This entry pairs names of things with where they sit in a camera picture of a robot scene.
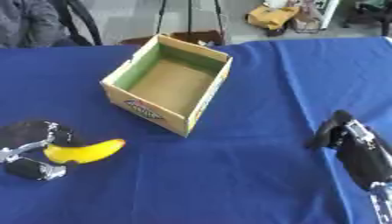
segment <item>person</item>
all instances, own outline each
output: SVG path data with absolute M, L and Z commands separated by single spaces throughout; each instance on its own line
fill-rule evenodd
M 59 15 L 47 0 L 0 1 L 0 47 L 58 46 L 65 40 Z

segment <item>table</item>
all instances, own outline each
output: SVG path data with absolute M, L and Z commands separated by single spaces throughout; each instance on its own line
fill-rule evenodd
M 8 223 L 253 224 L 376 222 L 368 196 L 331 150 L 303 142 L 335 109 L 392 136 L 392 48 L 384 38 L 219 47 L 234 64 L 187 138 L 114 105 L 98 81 L 133 46 L 1 50 L 0 125 L 50 119 L 113 157 L 52 182 L 0 170 Z

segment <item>tripod leg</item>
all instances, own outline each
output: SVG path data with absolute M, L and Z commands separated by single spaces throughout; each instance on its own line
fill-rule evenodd
M 164 18 L 167 0 L 162 0 L 162 6 L 159 10 L 159 22 L 157 23 L 157 34 L 161 32 L 162 19 Z
M 191 42 L 191 36 L 192 36 L 192 19 L 193 19 L 193 14 L 192 14 L 192 0 L 188 0 L 188 34 L 186 37 L 186 40 L 188 42 Z
M 221 5 L 219 3 L 219 0 L 215 0 L 215 11 L 216 11 L 216 16 L 218 17 L 218 23 L 219 23 L 219 29 L 220 29 L 220 41 L 223 45 L 225 45 L 225 33 L 223 31 L 223 24 L 222 24 L 222 19 L 221 19 Z
M 381 35 L 384 36 L 384 37 L 387 37 L 389 35 L 389 24 L 390 24 L 390 22 L 387 19 L 382 21 L 382 26 L 381 26 L 382 32 L 381 32 Z

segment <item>tripod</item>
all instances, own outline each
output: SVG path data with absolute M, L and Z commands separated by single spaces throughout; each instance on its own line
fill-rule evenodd
M 222 24 L 222 20 L 221 20 L 221 5 L 219 3 L 219 0 L 214 0 L 214 1 L 215 1 L 215 13 L 218 18 L 218 24 L 219 24 L 219 28 L 220 28 L 220 39 L 221 39 L 221 42 L 224 43 L 223 24 Z M 161 9 L 159 10 L 159 21 L 157 24 L 157 34 L 160 33 L 160 30 L 161 30 L 162 20 L 164 18 L 165 9 L 166 9 L 166 4 L 167 4 L 167 0 L 162 0 Z M 191 35 L 192 35 L 192 25 L 193 25 L 192 5 L 193 5 L 192 0 L 188 0 L 188 31 L 187 31 L 187 37 L 186 37 L 187 41 L 191 40 Z

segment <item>chair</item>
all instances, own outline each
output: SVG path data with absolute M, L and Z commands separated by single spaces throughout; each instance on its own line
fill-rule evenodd
M 389 35 L 389 25 L 392 23 L 392 0 L 385 0 L 382 7 L 369 3 L 359 3 L 353 12 L 349 14 L 343 23 L 343 27 L 350 27 L 351 23 L 366 20 L 376 20 L 381 23 L 381 35 Z
M 96 26 L 91 14 L 80 0 L 50 0 L 50 2 L 59 13 L 59 21 L 69 30 L 70 39 L 73 42 L 80 46 L 93 45 L 85 37 L 79 34 L 72 18 L 72 12 L 86 25 L 91 37 L 93 38 L 94 44 L 96 46 L 102 45 L 102 39 L 98 27 Z

